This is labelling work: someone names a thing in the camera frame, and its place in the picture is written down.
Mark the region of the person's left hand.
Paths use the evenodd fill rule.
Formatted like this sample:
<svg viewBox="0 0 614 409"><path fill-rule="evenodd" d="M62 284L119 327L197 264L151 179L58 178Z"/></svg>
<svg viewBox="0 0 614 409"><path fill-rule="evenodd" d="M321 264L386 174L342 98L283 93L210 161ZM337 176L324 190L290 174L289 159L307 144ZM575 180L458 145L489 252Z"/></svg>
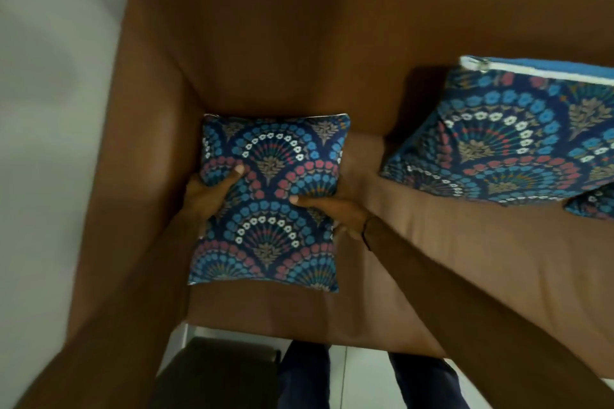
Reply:
<svg viewBox="0 0 614 409"><path fill-rule="evenodd" d="M196 173L188 180L180 214L198 228L199 236L205 233L209 220L219 212L230 191L218 189L217 185L205 185Z"/></svg>

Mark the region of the person's right hand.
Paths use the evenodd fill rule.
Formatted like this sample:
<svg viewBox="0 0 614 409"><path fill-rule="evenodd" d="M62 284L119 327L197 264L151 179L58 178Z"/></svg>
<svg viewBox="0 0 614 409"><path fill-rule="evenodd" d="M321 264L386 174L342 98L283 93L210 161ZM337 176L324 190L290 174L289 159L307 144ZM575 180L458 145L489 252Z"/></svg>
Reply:
<svg viewBox="0 0 614 409"><path fill-rule="evenodd" d="M336 223L336 227L345 230L351 237L356 240L362 240L360 231L367 216L373 214L361 204L346 198L339 198L336 203L333 213L324 213L329 218L332 218Z"/></svg>

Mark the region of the small blue floral patterned cushion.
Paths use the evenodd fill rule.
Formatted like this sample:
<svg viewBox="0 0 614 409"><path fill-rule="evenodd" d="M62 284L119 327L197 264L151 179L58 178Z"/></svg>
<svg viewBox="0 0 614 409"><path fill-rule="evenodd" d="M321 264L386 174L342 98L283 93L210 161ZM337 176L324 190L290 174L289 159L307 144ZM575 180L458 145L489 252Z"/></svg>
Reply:
<svg viewBox="0 0 614 409"><path fill-rule="evenodd" d="M244 176L210 219L188 284L274 281L337 293L333 220L291 196L335 194L348 114L229 118L205 114L200 176L215 186L238 165Z"/></svg>

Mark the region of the person's left forearm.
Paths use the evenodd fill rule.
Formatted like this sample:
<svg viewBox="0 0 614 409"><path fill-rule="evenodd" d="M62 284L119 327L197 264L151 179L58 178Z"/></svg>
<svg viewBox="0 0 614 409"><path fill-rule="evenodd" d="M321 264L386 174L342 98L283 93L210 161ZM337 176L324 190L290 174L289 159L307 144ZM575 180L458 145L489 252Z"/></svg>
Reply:
<svg viewBox="0 0 614 409"><path fill-rule="evenodd" d="M14 409L146 409L207 219L182 210L22 395Z"/></svg>

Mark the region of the person's right forearm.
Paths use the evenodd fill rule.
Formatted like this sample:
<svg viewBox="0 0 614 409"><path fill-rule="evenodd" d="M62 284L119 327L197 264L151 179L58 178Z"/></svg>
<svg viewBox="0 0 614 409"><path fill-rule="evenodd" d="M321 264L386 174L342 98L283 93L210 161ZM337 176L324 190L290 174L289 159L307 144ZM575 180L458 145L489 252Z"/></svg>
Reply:
<svg viewBox="0 0 614 409"><path fill-rule="evenodd" d="M561 342L377 218L374 255L492 409L614 409L611 390Z"/></svg>

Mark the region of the black thread wristband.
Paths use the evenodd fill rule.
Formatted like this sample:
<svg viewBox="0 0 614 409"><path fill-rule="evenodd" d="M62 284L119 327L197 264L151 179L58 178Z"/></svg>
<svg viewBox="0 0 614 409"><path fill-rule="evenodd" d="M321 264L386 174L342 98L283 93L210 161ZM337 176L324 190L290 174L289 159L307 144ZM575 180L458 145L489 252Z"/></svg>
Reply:
<svg viewBox="0 0 614 409"><path fill-rule="evenodd" d="M370 238L369 238L369 226L370 223L374 220L377 220L377 216L375 214L371 214L369 216L367 216L367 218L365 219L363 225L362 225L362 230L360 231L360 237L365 245L365 247L367 248L368 251L370 252L374 252L372 249L372 246L370 244Z"/></svg>

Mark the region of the brown leather sofa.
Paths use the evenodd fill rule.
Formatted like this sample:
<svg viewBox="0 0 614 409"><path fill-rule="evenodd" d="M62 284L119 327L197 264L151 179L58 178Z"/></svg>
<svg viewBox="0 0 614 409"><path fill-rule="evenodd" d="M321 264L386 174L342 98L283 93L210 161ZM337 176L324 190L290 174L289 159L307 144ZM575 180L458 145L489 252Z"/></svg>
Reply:
<svg viewBox="0 0 614 409"><path fill-rule="evenodd" d="M177 211L204 112L348 113L348 192L427 254L614 377L614 222L378 177L461 55L614 66L614 0L128 0L68 336Z"/></svg>

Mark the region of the person's left leg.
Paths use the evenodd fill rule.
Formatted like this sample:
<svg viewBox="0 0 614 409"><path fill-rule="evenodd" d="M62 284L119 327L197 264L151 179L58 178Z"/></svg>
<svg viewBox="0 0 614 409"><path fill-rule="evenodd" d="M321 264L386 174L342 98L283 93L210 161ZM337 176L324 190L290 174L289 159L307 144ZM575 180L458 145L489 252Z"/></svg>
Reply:
<svg viewBox="0 0 614 409"><path fill-rule="evenodd" d="M294 340L278 366L277 409L330 409L330 346Z"/></svg>

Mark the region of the person's leg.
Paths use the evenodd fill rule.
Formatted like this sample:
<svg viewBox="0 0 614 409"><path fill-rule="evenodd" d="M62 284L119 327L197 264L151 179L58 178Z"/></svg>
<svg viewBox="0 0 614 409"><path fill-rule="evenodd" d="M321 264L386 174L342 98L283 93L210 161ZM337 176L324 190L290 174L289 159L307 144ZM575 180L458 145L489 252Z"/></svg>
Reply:
<svg viewBox="0 0 614 409"><path fill-rule="evenodd" d="M294 340L278 366L277 409L330 409L330 346Z"/></svg>
<svg viewBox="0 0 614 409"><path fill-rule="evenodd" d="M445 360L388 354L406 409L470 409L456 371Z"/></svg>

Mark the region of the dark brown low table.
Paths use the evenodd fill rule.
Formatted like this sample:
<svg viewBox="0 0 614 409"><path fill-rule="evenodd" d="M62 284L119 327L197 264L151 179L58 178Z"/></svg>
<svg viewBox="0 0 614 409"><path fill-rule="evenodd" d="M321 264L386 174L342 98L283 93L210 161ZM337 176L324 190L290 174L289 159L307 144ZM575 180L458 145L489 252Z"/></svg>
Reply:
<svg viewBox="0 0 614 409"><path fill-rule="evenodd" d="M195 337L159 373L147 409L277 409L280 351Z"/></svg>

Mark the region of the large blue floral patterned cushion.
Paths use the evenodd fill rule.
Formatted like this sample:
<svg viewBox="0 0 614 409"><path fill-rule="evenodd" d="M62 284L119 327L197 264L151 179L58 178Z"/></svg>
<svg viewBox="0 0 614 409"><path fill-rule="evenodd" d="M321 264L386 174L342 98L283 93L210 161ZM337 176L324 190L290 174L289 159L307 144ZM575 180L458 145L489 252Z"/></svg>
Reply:
<svg viewBox="0 0 614 409"><path fill-rule="evenodd" d="M461 56L380 176L433 196L561 201L614 182L614 67Z"/></svg>

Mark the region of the person's right leg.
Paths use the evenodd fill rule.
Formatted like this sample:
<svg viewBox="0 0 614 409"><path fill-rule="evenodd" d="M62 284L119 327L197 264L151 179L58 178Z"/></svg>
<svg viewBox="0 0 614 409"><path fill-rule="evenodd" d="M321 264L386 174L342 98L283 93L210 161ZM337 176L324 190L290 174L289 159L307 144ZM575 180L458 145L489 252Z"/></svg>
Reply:
<svg viewBox="0 0 614 409"><path fill-rule="evenodd" d="M445 360L388 354L406 409L470 409L456 371Z"/></svg>

